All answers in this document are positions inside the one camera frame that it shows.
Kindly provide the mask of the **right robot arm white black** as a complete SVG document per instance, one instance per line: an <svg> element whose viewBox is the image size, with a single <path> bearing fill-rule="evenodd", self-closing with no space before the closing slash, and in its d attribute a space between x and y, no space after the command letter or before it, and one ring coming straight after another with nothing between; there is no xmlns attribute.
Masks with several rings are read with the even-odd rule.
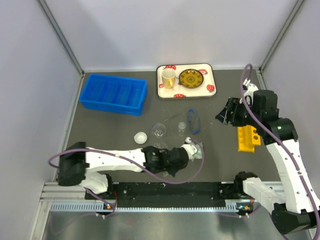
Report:
<svg viewBox="0 0 320 240"><path fill-rule="evenodd" d="M282 234L316 229L320 237L320 200L317 197L300 154L298 134L293 122L279 117L278 96L271 90L256 90L245 99L230 97L215 117L234 127L252 126L270 153L282 183L284 196L266 186L252 172L239 172L233 192L239 198L250 196L271 215Z"/></svg>

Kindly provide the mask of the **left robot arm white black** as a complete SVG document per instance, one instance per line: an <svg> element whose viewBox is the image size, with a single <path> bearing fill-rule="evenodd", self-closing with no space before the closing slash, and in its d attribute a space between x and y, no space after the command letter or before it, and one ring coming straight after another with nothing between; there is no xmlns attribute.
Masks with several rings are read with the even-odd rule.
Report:
<svg viewBox="0 0 320 240"><path fill-rule="evenodd" d="M191 142L171 150L147 146L127 151L99 150L78 142L60 156L57 182L63 187L80 185L106 199L113 194L114 187L105 171L141 173L147 170L152 174L167 172L175 176L196 153L197 148Z"/></svg>

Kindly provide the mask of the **clear glass beaker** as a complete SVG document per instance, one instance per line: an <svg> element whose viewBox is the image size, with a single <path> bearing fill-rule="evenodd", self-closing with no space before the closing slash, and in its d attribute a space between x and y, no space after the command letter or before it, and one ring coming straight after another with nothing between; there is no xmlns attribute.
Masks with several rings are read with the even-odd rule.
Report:
<svg viewBox="0 0 320 240"><path fill-rule="evenodd" d="M168 145L164 142L156 142L153 144L153 146L161 150L168 149Z"/></svg>

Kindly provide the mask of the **plastic bag with gloves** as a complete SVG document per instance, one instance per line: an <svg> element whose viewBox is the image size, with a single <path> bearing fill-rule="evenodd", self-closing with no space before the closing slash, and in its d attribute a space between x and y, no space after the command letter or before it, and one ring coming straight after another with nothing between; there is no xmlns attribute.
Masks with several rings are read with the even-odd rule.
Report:
<svg viewBox="0 0 320 240"><path fill-rule="evenodd" d="M202 148L203 148L203 143L200 142L199 144L194 145L196 148L196 153L193 155L193 158L195 160L200 160L203 158L203 153L202 153Z"/></svg>

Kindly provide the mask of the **yellow test tube rack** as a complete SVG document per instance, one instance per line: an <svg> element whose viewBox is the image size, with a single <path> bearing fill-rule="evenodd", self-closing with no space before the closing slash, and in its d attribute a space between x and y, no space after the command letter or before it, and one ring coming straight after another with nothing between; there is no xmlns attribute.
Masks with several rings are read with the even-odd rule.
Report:
<svg viewBox="0 0 320 240"><path fill-rule="evenodd" d="M255 147L261 145L261 137L255 127L246 125L237 127L237 146L239 152L254 153Z"/></svg>

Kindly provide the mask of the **round glass flask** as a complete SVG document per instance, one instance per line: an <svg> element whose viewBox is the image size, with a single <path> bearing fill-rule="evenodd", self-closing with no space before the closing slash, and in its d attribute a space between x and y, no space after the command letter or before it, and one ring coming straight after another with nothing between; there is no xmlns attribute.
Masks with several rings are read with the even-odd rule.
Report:
<svg viewBox="0 0 320 240"><path fill-rule="evenodd" d="M151 129L151 133L158 139L162 138L165 136L165 134L167 133L167 128L164 124L162 123L156 123L155 125L153 125L152 129Z"/></svg>

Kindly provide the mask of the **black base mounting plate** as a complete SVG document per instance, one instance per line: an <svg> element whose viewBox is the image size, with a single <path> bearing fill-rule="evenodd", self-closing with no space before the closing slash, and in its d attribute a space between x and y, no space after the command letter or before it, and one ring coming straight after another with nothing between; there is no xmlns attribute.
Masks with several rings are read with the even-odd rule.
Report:
<svg viewBox="0 0 320 240"><path fill-rule="evenodd" d="M226 200L252 203L252 197L237 192L233 183L222 182L120 182L99 196L107 201L117 199L120 208L225 207Z"/></svg>

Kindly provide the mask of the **small glass beaker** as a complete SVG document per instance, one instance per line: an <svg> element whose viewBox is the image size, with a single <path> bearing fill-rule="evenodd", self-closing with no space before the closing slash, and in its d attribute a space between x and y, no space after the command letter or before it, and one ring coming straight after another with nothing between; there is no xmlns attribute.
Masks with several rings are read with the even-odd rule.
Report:
<svg viewBox="0 0 320 240"><path fill-rule="evenodd" d="M184 137L186 134L187 124L184 121L181 121L177 125L177 134L180 137Z"/></svg>

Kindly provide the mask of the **strawberry pattern white tray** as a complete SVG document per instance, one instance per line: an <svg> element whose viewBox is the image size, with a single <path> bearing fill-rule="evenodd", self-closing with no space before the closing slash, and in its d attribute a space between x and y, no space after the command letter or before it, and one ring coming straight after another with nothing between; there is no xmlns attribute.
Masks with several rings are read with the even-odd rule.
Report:
<svg viewBox="0 0 320 240"><path fill-rule="evenodd" d="M163 83L163 72L174 73L172 88ZM167 64L156 69L157 95L161 99L210 98L217 93L213 68L208 63Z"/></svg>

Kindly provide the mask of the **white round dish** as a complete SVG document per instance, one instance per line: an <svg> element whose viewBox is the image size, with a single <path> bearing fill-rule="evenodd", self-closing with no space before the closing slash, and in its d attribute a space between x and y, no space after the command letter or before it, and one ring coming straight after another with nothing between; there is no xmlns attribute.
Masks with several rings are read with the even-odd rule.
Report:
<svg viewBox="0 0 320 240"><path fill-rule="evenodd" d="M139 145L142 145L144 144L147 139L148 139L148 136L145 132L137 132L134 137L133 137L134 141L139 144Z"/></svg>

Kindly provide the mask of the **yellow black patterned plate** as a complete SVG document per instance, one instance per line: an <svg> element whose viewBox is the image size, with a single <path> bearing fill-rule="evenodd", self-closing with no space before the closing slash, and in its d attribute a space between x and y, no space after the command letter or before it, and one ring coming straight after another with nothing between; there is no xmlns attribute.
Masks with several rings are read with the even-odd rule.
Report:
<svg viewBox="0 0 320 240"><path fill-rule="evenodd" d="M189 89L198 88L203 82L203 74L192 68L183 70L178 76L178 84Z"/></svg>

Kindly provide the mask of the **yellow ceramic mug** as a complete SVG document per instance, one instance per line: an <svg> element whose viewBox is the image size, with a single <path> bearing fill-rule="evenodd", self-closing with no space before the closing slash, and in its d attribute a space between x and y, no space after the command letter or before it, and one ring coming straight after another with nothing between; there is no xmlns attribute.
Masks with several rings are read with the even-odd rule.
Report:
<svg viewBox="0 0 320 240"><path fill-rule="evenodd" d="M165 68L162 71L161 79L166 89L172 89L176 81L176 72L172 68Z"/></svg>

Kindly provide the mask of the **blue plastic compartment bin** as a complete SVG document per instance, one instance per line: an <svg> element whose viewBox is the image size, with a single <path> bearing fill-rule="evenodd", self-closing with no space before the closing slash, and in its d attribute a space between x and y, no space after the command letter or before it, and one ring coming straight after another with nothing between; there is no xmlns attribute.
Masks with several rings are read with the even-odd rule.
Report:
<svg viewBox="0 0 320 240"><path fill-rule="evenodd" d="M147 92L145 79L93 73L79 101L86 109L140 116Z"/></svg>

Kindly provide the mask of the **blue frame safety goggles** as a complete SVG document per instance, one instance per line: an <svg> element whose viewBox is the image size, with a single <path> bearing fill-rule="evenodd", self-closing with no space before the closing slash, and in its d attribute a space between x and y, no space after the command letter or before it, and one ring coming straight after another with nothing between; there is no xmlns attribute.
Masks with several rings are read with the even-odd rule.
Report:
<svg viewBox="0 0 320 240"><path fill-rule="evenodd" d="M191 133L193 135L198 134L201 130L201 120L197 111L193 108L189 108L187 111L187 120Z"/></svg>

